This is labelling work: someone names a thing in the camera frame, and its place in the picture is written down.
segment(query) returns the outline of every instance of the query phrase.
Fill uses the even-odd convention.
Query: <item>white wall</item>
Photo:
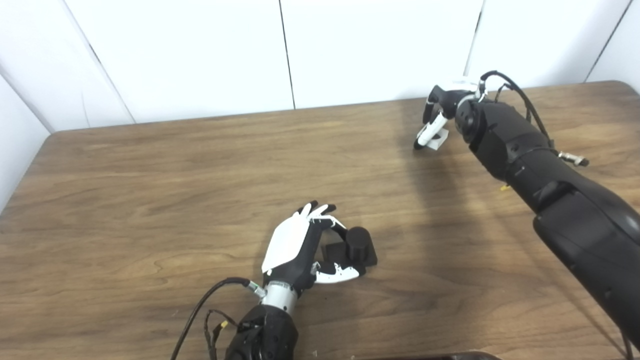
[[[481,0],[282,0],[297,108],[425,97],[463,74]]]
[[[584,82],[628,2],[485,0],[468,74],[499,70],[521,87]]]
[[[49,132],[0,76],[0,213]]]
[[[640,93],[640,0],[629,6],[588,81],[620,80]]]
[[[137,122],[293,109],[278,0],[67,0]]]
[[[0,75],[52,130],[131,124],[62,0],[0,1]]]

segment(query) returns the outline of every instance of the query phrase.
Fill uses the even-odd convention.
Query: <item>wood grain surface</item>
[[[591,160],[578,171],[640,209],[638,95],[622,83],[527,93],[557,147]],[[273,229],[312,199],[368,228],[379,264],[302,296],[297,359],[621,359],[615,326],[453,124],[438,152],[412,149],[423,107],[52,135],[0,217],[0,359],[168,359],[202,294],[227,276],[261,279]],[[256,302],[229,286],[207,307],[240,318]],[[207,359],[202,316],[179,358]]]

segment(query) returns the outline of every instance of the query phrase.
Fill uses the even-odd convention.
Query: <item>robotic arm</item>
[[[226,360],[293,359],[298,331],[292,315],[296,301],[314,283],[348,281],[365,273],[363,265],[347,265],[314,261],[320,237],[324,230],[335,231],[344,241],[362,232],[349,231],[335,217],[327,215],[334,205],[312,201],[298,209],[276,227],[267,254],[262,263],[264,290],[260,290],[260,303],[247,313],[237,326],[237,332],[227,348]]]
[[[237,327],[236,335],[227,348],[227,360],[288,360],[298,340],[293,323],[296,301],[314,283],[331,284],[348,281],[364,275],[365,267],[378,262],[371,236],[363,227],[348,229],[329,215],[335,205],[317,206],[312,201],[298,209],[274,230],[267,254],[262,262],[264,287],[241,277],[229,277],[215,284],[194,308],[187,320],[171,360],[180,352],[184,339],[200,308],[217,289],[226,284],[240,284],[260,298],[240,322],[236,323],[219,310],[209,310],[205,317],[204,334],[209,358],[217,359],[216,341],[220,331],[231,323]],[[341,243],[325,247],[324,261],[314,257],[324,230],[331,229]],[[212,332],[208,320],[211,313],[225,317]]]
[[[484,83],[498,75],[517,91],[540,130],[513,107],[485,97]],[[496,179],[510,185],[536,214],[534,230],[589,291],[622,333],[640,348],[640,216],[624,200],[567,166],[588,160],[558,152],[533,105],[505,75],[488,72],[468,86],[428,97],[421,149],[444,121],[454,119],[469,149]]]

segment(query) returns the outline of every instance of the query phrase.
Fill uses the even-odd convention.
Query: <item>black robotic arm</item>
[[[523,97],[540,130],[513,107],[486,98],[484,82],[492,75],[504,78]],[[480,163],[535,212],[538,236],[640,348],[638,213],[566,164],[586,166],[588,160],[555,150],[530,100],[499,72],[481,77],[475,92],[434,87],[424,119],[436,117],[429,111],[454,119]]]

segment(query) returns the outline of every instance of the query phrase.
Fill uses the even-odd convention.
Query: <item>silver wrist cylinder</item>
[[[293,316],[293,309],[296,307],[298,294],[291,285],[286,282],[271,281],[264,289],[267,295],[262,298],[260,304],[275,306]]]

